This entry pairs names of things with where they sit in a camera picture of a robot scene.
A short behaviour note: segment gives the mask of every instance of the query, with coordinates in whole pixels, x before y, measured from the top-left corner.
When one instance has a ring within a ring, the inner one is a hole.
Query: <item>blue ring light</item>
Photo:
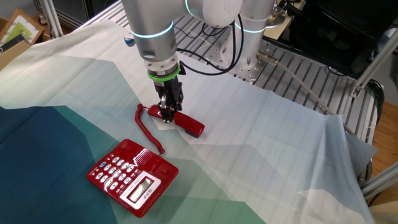
[[[239,25],[237,25],[236,22],[235,22],[235,25],[236,25],[236,27],[238,27],[239,29],[242,29]],[[243,29],[243,31],[249,32],[249,33],[252,33],[252,34],[257,34],[257,33],[263,32],[265,29],[266,29],[266,28],[263,28],[262,30],[257,30],[257,31],[251,31],[251,30]]]
[[[191,13],[191,10],[189,10],[189,7],[188,7],[188,0],[185,0],[185,6],[187,7],[189,14],[191,14],[191,16],[193,16],[193,14]]]
[[[133,34],[134,36],[136,36],[136,37],[140,37],[140,38],[154,38],[154,37],[158,37],[158,36],[161,36],[161,35],[167,33],[170,29],[173,28],[173,26],[174,26],[174,23],[173,23],[173,21],[172,21],[172,23],[170,24],[169,28],[167,28],[166,30],[163,30],[162,32],[159,32],[159,33],[157,33],[157,34],[152,34],[152,35],[142,35],[142,34],[136,34],[136,33],[133,32],[133,31],[131,31],[131,32],[132,32],[132,34]]]

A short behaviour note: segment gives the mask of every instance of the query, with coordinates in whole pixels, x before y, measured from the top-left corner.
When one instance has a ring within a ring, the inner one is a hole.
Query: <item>white button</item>
[[[112,167],[110,170],[109,170],[109,174],[113,174],[113,172],[116,170],[116,167]]]
[[[113,177],[119,177],[119,175],[122,173],[121,170],[117,170],[114,174]]]
[[[113,160],[112,160],[112,162],[117,162],[119,160],[119,158],[118,157],[115,157]]]
[[[124,162],[124,160],[121,159],[121,160],[119,160],[119,162],[117,163],[117,165],[120,166],[123,162]]]
[[[129,163],[128,162],[125,162],[123,165],[122,165],[122,167],[120,167],[121,169],[125,169],[125,168],[127,168],[127,166],[129,165]]]
[[[108,179],[108,180],[105,182],[105,186],[109,187],[109,185],[111,185],[112,182],[113,182],[112,179]]]
[[[128,177],[128,178],[126,178],[126,180],[123,181],[123,183],[128,184],[128,183],[130,183],[130,180],[131,180],[131,178]]]
[[[111,186],[111,190],[115,189],[117,186],[118,186],[117,182],[113,183],[112,186]]]
[[[105,171],[108,171],[109,168],[111,168],[111,164],[106,165],[106,167],[104,168]]]
[[[101,183],[105,182],[105,180],[106,180],[107,178],[108,178],[107,175],[103,176],[103,177],[101,178],[100,182],[101,182]]]
[[[99,179],[99,178],[101,178],[102,177],[102,175],[103,175],[104,173],[102,173],[102,172],[100,172],[96,177],[95,177],[95,179]]]
[[[126,176],[127,176],[126,174],[120,175],[119,180],[123,180]]]
[[[126,172],[131,172],[133,169],[134,169],[134,167],[131,166],[131,167],[127,168]]]

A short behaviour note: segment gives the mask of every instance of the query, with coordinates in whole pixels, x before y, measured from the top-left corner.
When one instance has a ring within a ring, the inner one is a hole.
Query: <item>metal table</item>
[[[111,20],[121,27],[130,29],[121,1],[114,3],[102,13],[83,24],[79,29],[105,19]],[[185,16],[176,19],[174,24],[176,27],[185,30],[189,35],[195,36],[195,34],[201,31],[203,22],[194,17]],[[211,30],[211,28],[206,28],[206,32],[211,33]],[[202,35],[196,39],[187,37],[183,32],[177,29],[175,29],[175,33],[178,47],[193,50],[196,53],[206,56],[211,53],[209,51],[212,49],[212,46],[224,41],[224,36],[228,33],[228,29],[214,37]],[[344,122],[361,140],[369,144],[373,143],[377,120],[377,108],[374,95],[370,90],[366,88],[357,99],[355,99],[350,96],[350,89],[355,83],[354,79],[336,76],[330,73],[324,64],[294,54],[263,40],[259,50],[271,54],[288,66],[298,77],[311,87],[336,114],[342,115]],[[185,55],[200,60],[196,56],[190,54]],[[316,101],[313,100],[297,82],[285,74],[281,68],[268,64],[260,65],[259,68],[261,68],[259,69],[259,76],[252,82],[253,85],[265,90],[272,90],[279,96],[292,100],[311,110],[325,113],[325,111],[318,106]]]

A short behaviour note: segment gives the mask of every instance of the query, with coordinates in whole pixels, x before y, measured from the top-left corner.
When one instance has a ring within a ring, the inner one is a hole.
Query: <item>blue fabric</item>
[[[0,108],[0,223],[117,223],[86,137],[53,107]]]

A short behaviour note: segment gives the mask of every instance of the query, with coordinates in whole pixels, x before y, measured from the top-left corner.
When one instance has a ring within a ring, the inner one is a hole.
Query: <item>red coiled cord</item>
[[[146,108],[145,106],[143,106],[142,104],[138,104],[137,105],[138,109],[136,111],[136,123],[138,124],[139,128],[141,128],[142,132],[144,132],[144,134],[147,136],[147,138],[153,142],[155,144],[155,146],[157,147],[157,150],[159,150],[160,152],[160,156],[165,152],[164,148],[162,147],[162,144],[155,138],[153,137],[150,132],[148,131],[148,129],[145,127],[145,125],[142,123],[141,121],[141,112],[142,112],[142,108]]]

